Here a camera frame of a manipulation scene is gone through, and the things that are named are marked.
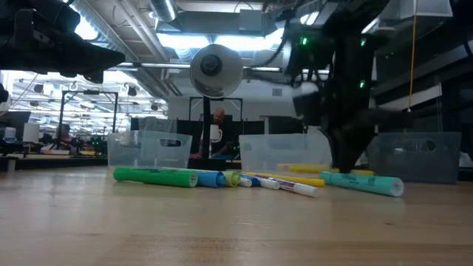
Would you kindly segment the smoky grey plastic bin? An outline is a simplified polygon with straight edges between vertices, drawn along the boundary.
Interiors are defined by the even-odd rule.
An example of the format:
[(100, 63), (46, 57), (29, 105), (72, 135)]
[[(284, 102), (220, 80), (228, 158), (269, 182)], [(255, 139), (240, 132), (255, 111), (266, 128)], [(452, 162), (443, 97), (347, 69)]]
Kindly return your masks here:
[(367, 147), (370, 170), (405, 183), (455, 184), (460, 132), (380, 133)]

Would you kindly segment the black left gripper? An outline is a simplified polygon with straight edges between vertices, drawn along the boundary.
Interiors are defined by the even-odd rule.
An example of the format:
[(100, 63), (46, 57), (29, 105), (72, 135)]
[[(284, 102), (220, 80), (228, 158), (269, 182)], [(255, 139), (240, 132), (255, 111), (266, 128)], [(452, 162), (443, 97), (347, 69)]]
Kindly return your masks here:
[(74, 37), (80, 21), (64, 0), (0, 0), (0, 69), (102, 82), (103, 72), (124, 63), (125, 55)]

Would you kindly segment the yellow thick highlighter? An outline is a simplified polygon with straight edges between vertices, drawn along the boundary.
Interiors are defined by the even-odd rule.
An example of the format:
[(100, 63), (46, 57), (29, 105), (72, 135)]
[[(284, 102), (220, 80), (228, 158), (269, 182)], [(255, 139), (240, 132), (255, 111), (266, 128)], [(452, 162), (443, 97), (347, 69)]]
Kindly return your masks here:
[(292, 177), (281, 174), (269, 174), (269, 173), (259, 173), (259, 172), (248, 172), (244, 171), (243, 174), (255, 176), (255, 177), (271, 177), (278, 180), (289, 181), (293, 183), (300, 183), (303, 185), (310, 185), (313, 187), (325, 187), (325, 181), (319, 178), (306, 178), (306, 177)]

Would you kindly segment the yellow thin marker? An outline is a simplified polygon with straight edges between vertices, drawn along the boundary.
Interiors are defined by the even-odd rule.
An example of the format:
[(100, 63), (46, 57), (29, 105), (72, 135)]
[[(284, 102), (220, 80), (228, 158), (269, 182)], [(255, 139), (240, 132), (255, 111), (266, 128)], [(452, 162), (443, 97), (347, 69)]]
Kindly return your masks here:
[[(301, 173), (313, 173), (313, 174), (319, 174), (324, 171), (328, 172), (335, 172), (335, 173), (340, 173), (340, 171), (337, 168), (302, 168), (302, 167), (290, 167), (289, 171), (291, 172), (301, 172)], [(358, 170), (354, 169), (350, 172), (351, 174), (357, 174), (357, 175), (374, 175), (373, 171), (370, 170)]]
[(290, 167), (302, 167), (302, 168), (330, 168), (330, 166), (312, 164), (312, 163), (278, 163), (276, 168), (282, 171), (288, 171)]

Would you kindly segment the light green thick highlighter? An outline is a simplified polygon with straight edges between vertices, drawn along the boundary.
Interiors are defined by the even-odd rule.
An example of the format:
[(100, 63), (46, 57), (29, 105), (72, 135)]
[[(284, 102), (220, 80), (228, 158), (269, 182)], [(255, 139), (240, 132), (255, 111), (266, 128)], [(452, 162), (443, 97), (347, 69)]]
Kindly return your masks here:
[(237, 171), (224, 171), (225, 186), (235, 188), (239, 185), (240, 175)]

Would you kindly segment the dark computer monitor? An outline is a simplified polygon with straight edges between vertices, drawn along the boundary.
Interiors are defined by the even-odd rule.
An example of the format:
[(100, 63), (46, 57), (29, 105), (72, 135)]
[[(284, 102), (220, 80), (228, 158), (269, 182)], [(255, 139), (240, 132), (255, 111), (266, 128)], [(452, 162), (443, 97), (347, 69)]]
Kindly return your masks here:
[(24, 126), (29, 122), (31, 112), (7, 112), (0, 116), (0, 125), (16, 129), (17, 140), (23, 139)]

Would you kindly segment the blue thin marker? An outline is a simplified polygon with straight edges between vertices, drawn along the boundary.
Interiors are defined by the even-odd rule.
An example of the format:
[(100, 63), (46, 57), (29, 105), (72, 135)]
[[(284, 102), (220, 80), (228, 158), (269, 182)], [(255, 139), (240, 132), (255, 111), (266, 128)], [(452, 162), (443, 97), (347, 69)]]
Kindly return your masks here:
[(251, 187), (261, 187), (261, 185), (259, 184), (259, 181), (256, 177), (252, 177), (252, 176), (248, 176), (248, 175), (244, 175), (244, 174), (241, 174), (240, 178), (241, 177), (244, 177), (246, 179), (251, 180), (252, 181), (252, 186)]

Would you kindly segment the dark green thick highlighter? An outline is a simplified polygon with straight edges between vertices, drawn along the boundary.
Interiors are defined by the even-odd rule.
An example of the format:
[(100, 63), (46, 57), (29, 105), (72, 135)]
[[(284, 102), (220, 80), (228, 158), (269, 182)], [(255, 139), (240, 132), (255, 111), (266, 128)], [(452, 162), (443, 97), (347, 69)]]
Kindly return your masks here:
[(169, 185), (193, 188), (198, 183), (198, 173), (190, 170), (116, 168), (113, 177), (118, 182), (136, 182), (152, 185)]

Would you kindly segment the maroon thin marker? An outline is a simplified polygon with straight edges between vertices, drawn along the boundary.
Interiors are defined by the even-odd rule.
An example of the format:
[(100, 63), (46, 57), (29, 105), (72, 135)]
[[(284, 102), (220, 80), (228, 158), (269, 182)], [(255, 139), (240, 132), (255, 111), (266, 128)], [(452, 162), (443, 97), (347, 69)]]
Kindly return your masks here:
[(280, 188), (285, 191), (290, 191), (295, 194), (300, 194), (306, 197), (317, 197), (318, 196), (318, 189), (313, 186), (304, 185), (300, 183), (293, 183), (286, 180), (275, 179), (272, 177), (268, 178), (271, 181), (275, 181), (280, 184)]

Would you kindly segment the blue thick highlighter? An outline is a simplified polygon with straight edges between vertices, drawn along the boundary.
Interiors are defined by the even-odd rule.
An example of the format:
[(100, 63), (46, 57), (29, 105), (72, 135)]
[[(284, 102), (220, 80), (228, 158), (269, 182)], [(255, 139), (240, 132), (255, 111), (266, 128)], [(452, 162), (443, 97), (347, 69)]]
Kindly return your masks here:
[(197, 186), (223, 188), (226, 185), (225, 175), (221, 171), (198, 171)]

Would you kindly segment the clear plastic bin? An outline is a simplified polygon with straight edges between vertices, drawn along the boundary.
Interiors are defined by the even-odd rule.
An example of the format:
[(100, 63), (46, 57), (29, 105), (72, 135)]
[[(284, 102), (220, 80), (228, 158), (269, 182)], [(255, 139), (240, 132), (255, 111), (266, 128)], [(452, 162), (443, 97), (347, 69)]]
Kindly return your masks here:
[(239, 136), (243, 171), (276, 171), (278, 164), (330, 166), (330, 144), (322, 133)]
[(187, 168), (193, 137), (134, 130), (107, 136), (109, 167)]

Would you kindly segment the black metal rig frame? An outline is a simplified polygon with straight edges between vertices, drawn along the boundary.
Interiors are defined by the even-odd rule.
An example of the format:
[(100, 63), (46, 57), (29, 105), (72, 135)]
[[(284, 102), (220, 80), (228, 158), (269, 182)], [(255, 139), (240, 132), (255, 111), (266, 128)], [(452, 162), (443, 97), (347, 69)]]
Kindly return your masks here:
[[(69, 100), (66, 100), (66, 95), (71, 93), (72, 97)], [(113, 112), (113, 121), (112, 121), (112, 133), (116, 132), (116, 120), (117, 120), (117, 113), (118, 113), (118, 99), (119, 95), (118, 92), (102, 92), (100, 90), (93, 90), (93, 89), (86, 89), (83, 91), (72, 91), (72, 90), (63, 90), (61, 91), (61, 108), (60, 108), (60, 114), (59, 114), (59, 122), (58, 122), (58, 133), (62, 133), (62, 124), (63, 124), (63, 119), (64, 119), (64, 107), (66, 103), (69, 103), (70, 100), (73, 99), (74, 96), (77, 94), (83, 94), (83, 95), (114, 95), (115, 99), (112, 101), (114, 104), (114, 112)]]
[[(225, 111), (225, 121), (242, 121), (243, 117), (242, 98), (221, 98), (210, 99), (210, 115), (216, 108)], [(204, 97), (190, 97), (188, 101), (188, 120), (203, 121), (204, 118)]]

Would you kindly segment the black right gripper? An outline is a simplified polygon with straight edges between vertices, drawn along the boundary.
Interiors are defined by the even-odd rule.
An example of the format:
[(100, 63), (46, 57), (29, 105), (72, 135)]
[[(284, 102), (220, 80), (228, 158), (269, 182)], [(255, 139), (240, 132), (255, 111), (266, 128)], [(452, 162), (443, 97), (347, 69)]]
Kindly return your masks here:
[[(350, 173), (355, 168), (374, 138), (376, 126), (403, 128), (412, 125), (412, 115), (398, 110), (361, 108), (343, 114), (340, 106), (327, 105), (314, 83), (303, 83), (293, 90), (293, 105), (305, 125), (318, 126), (330, 141), (333, 167), (341, 173)], [(346, 167), (342, 143), (349, 144)]]

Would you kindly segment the black aluminium table frame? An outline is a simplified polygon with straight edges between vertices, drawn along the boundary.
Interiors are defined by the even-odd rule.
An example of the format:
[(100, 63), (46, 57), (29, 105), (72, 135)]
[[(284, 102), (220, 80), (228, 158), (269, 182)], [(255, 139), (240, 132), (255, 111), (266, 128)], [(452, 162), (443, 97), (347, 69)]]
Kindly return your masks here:
[[(56, 158), (18, 158), (0, 157), (0, 172), (11, 170), (34, 170), (47, 168), (73, 168), (108, 166), (105, 158), (94, 157), (56, 157)], [(188, 168), (202, 170), (240, 170), (241, 163), (237, 161), (227, 162), (225, 160), (213, 159), (190, 159)]]

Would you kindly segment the teal thick highlighter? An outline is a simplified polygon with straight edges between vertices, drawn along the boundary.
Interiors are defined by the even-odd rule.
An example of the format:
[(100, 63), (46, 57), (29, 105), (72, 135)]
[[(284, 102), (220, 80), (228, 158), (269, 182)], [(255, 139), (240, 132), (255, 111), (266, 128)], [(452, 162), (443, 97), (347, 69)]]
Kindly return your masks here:
[(319, 177), (323, 179), (327, 185), (389, 197), (401, 197), (404, 194), (404, 183), (397, 177), (344, 174), (329, 171), (321, 172)]

